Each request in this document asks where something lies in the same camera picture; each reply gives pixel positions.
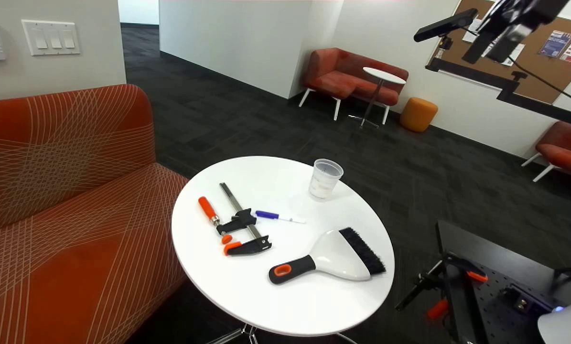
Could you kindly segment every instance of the black bristles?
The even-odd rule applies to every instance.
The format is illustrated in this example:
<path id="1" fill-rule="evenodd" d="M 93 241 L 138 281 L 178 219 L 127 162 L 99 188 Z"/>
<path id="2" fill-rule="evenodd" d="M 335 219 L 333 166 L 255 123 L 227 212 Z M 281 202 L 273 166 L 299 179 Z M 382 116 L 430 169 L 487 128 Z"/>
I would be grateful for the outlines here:
<path id="1" fill-rule="evenodd" d="M 372 252 L 368 244 L 362 240 L 360 235 L 354 231 L 353 228 L 340 229 L 340 234 L 347 240 L 360 259 L 362 259 L 362 262 L 364 262 L 364 265 L 366 265 L 371 275 L 385 272 L 385 266 L 381 259 Z"/>

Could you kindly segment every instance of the white table top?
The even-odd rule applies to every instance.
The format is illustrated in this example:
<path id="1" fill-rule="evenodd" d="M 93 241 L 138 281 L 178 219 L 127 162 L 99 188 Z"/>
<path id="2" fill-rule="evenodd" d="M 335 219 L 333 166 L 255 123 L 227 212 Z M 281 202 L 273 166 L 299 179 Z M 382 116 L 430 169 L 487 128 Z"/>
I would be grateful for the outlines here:
<path id="1" fill-rule="evenodd" d="M 342 182 L 330 200 L 313 200 L 307 191 L 312 171 L 312 166 L 275 157 L 222 161 L 190 180 L 172 212 L 174 248 L 194 285 L 233 317 L 273 333 L 320 336 L 349 329 L 379 308 L 394 280 L 394 251 L 377 214 Z M 260 217 L 256 227 L 269 235 L 272 248 L 257 255 L 225 256 L 220 236 L 198 204 L 206 196 L 222 223 L 228 222 L 235 210 L 219 186 L 222 182 L 252 213 L 287 214 L 307 223 Z M 385 274 L 348 281 L 315 271 L 281 285 L 270 282 L 270 268 L 307 255 L 330 229 L 349 226 L 381 257 Z M 233 242 L 252 239 L 247 229 L 232 236 Z"/>
<path id="2" fill-rule="evenodd" d="M 395 76 L 394 74 L 388 72 L 384 72 L 383 70 L 364 67 L 364 72 L 376 76 L 377 78 L 383 79 L 385 81 L 389 81 L 390 83 L 401 84 L 401 85 L 406 83 L 406 80 L 404 80 L 403 78 L 399 78 L 398 76 Z"/>

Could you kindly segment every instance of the orange stool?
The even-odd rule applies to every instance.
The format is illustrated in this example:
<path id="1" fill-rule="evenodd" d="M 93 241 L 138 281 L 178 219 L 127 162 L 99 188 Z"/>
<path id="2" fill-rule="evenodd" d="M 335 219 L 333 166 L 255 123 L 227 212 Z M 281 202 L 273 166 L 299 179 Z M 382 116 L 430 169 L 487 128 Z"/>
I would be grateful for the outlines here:
<path id="1" fill-rule="evenodd" d="M 438 113 L 438 106 L 421 98 L 410 98 L 400 116 L 400 124 L 408 130 L 425 131 Z"/>

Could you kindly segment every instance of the bulletin board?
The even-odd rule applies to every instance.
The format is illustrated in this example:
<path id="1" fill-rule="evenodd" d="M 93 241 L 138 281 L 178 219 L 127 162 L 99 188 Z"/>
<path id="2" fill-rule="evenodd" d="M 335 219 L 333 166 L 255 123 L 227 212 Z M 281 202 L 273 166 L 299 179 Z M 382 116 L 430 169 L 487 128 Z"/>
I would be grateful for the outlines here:
<path id="1" fill-rule="evenodd" d="M 492 5 L 493 2 L 489 0 L 462 0 L 456 13 L 475 8 L 478 9 L 478 17 L 484 18 Z M 565 89 L 571 82 L 571 63 L 559 59 L 561 54 L 558 57 L 549 57 L 539 54 L 539 51 L 543 48 L 545 42 L 554 30 L 571 33 L 571 20 L 557 18 L 554 22 L 541 26 L 536 32 L 524 39 L 522 44 L 525 44 L 525 48 L 517 58 L 517 63 L 556 87 Z M 462 56 L 464 56 L 464 53 L 467 52 L 468 48 L 472 45 L 469 42 L 462 41 L 465 33 L 465 30 L 459 29 L 449 34 L 449 37 L 453 39 L 453 46 L 450 50 L 444 52 L 441 57 L 443 60 L 508 79 L 512 79 L 512 72 L 521 71 L 515 65 L 508 67 L 488 57 L 481 57 L 475 64 L 463 61 Z M 571 41 L 567 43 L 564 51 L 570 44 Z M 432 56 L 436 56 L 437 52 L 438 48 L 436 48 Z M 519 82 L 521 85 L 517 88 L 515 93 L 522 96 L 548 104 L 553 104 L 559 96 L 558 91 L 555 91 L 532 76 L 528 76 L 527 79 L 522 79 Z"/>

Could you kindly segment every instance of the clear plastic cup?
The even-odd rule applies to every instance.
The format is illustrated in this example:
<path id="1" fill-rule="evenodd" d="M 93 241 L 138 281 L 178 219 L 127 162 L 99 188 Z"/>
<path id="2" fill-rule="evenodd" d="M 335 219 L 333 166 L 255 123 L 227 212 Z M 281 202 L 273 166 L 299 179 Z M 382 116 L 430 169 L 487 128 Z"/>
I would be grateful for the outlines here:
<path id="1" fill-rule="evenodd" d="M 343 174 L 344 170 L 338 163 L 328 159 L 317 159 L 309 185 L 309 193 L 317 198 L 328 198 Z"/>

